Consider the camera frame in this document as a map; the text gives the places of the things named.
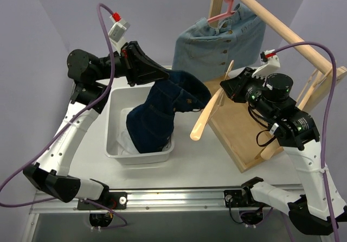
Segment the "wooden hanger of dark skirt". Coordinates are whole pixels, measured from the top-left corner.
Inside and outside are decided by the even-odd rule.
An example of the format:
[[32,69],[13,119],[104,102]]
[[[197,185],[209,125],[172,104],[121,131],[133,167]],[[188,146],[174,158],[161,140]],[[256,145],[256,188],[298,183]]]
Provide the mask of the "wooden hanger of dark skirt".
[[205,126],[207,125],[209,119],[214,115],[215,111],[220,107],[223,106],[224,102],[224,91],[222,87],[220,86],[220,82],[227,79],[228,74],[234,67],[234,60],[232,60],[227,68],[227,71],[225,72],[225,75],[220,76],[214,80],[208,81],[207,86],[211,87],[212,90],[215,90],[217,87],[219,87],[209,102],[206,104],[205,108],[201,112],[198,120],[196,121],[191,133],[190,138],[193,141],[199,141],[202,133],[204,131]]

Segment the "light blue denim skirt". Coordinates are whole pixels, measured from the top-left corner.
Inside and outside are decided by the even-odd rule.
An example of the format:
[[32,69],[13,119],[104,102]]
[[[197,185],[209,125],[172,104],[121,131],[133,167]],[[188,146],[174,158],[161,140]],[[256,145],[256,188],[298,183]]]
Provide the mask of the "light blue denim skirt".
[[266,23],[242,3],[234,11],[217,27],[201,18],[182,32],[176,40],[172,69],[207,82],[224,75],[231,61],[235,69],[255,64]]

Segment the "dark blue denim skirt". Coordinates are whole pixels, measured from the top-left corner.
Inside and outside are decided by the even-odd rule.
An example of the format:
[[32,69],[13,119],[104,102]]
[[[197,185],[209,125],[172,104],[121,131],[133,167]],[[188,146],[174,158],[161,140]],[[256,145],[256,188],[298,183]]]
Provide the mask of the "dark blue denim skirt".
[[126,127],[139,153],[160,152],[174,131],[177,112],[205,108],[211,94],[206,85],[185,71],[167,71],[169,78],[151,87],[144,103],[129,112]]

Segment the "white skirt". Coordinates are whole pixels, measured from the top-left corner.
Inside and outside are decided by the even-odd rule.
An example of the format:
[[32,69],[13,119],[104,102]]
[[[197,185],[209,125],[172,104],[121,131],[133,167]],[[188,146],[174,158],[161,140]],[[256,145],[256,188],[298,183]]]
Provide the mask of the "white skirt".
[[122,131],[117,136],[122,155],[167,154],[173,148],[173,140],[173,135],[156,136],[148,131],[135,134],[134,139],[127,130]]

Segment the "wooden hanger of white skirt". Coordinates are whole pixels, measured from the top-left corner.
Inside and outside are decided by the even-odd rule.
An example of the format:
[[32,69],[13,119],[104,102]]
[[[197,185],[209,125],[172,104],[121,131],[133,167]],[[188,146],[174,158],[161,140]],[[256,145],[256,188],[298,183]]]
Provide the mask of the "wooden hanger of white skirt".
[[[314,70],[297,97],[299,109],[305,112],[311,112],[311,110],[320,103],[322,98],[329,91],[328,84],[330,81],[328,81],[327,78],[331,76],[330,73],[331,72],[327,72],[323,74],[317,69]],[[278,141],[273,141],[263,149],[260,156],[264,160],[269,160],[281,151],[283,151],[283,148],[279,145]]]

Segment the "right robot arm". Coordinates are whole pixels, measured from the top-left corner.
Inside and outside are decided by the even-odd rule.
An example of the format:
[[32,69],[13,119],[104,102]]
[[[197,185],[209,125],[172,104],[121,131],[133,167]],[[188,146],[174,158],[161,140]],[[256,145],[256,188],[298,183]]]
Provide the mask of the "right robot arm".
[[327,174],[327,167],[320,165],[322,146],[316,124],[290,97],[293,80],[288,75],[273,73],[260,79],[254,78],[253,72],[246,67],[237,77],[220,82],[220,86],[233,102],[247,103],[250,111],[260,114],[267,123],[267,132],[291,159],[305,193],[291,193],[255,177],[242,185],[242,202],[276,208],[288,215],[296,229],[305,235],[330,235],[333,225],[328,203],[332,203],[334,219],[345,222],[346,202],[330,175],[327,175],[330,195],[326,195],[323,175]]

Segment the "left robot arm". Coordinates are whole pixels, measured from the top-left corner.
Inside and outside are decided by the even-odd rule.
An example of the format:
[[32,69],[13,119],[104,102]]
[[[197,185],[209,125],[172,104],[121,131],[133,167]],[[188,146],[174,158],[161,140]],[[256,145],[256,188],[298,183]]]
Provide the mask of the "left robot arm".
[[75,87],[66,115],[53,142],[35,162],[24,167],[23,175],[36,189],[62,202],[89,199],[95,208],[103,209],[110,201],[108,185],[69,175],[81,141],[108,101],[111,86],[99,80],[125,77],[130,86],[135,86],[168,79],[169,74],[145,55],[136,41],[104,58],[75,49],[67,57],[67,68]]

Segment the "pink plastic hanger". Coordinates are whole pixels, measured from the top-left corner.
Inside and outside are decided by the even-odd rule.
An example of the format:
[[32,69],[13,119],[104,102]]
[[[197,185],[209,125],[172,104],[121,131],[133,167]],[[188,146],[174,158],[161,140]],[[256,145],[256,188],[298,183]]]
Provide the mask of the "pink plastic hanger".
[[217,21],[230,17],[235,12],[233,4],[234,0],[211,0],[207,22],[213,26]]

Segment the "wooden clothes rack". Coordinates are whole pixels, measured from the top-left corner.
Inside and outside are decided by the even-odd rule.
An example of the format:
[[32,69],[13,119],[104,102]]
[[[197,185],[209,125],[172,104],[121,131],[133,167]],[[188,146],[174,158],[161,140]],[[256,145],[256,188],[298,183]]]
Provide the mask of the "wooden clothes rack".
[[[240,1],[248,6],[250,10],[260,17],[287,43],[303,41],[301,37],[256,0]],[[331,76],[327,78],[327,80],[330,81],[328,84],[330,88],[332,83],[331,61],[327,60],[311,46],[298,46],[296,47],[296,51],[323,74],[331,72]],[[246,104],[235,104],[227,99],[225,104],[213,115],[212,119],[209,121],[209,126],[212,128],[240,172],[243,173],[265,161],[260,156],[264,148],[257,146],[255,142],[256,134],[263,128],[249,116]]]

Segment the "white plastic basket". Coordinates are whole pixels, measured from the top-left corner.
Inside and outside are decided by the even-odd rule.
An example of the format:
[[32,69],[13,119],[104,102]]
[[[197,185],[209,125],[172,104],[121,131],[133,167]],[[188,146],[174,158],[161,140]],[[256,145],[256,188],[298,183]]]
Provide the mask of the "white plastic basket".
[[124,141],[130,140],[126,128],[126,117],[132,109],[144,103],[151,84],[136,87],[112,89],[106,108],[105,155],[122,165],[161,163],[169,159],[175,140],[169,139],[161,152],[132,154],[124,148]]

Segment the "aluminium mounting rail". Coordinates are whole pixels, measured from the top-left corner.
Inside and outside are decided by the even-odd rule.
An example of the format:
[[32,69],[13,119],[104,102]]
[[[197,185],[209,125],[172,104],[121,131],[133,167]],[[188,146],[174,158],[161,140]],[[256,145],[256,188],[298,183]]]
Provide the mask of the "aluminium mounting rail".
[[[128,189],[125,209],[116,210],[117,213],[143,212],[190,212],[190,211],[223,211],[226,210],[224,192],[231,190],[235,195],[240,187],[192,188],[192,189]],[[106,213],[104,209],[90,207],[79,209],[81,202],[73,199],[64,203],[51,200],[34,204],[29,208],[30,214],[49,213]]]

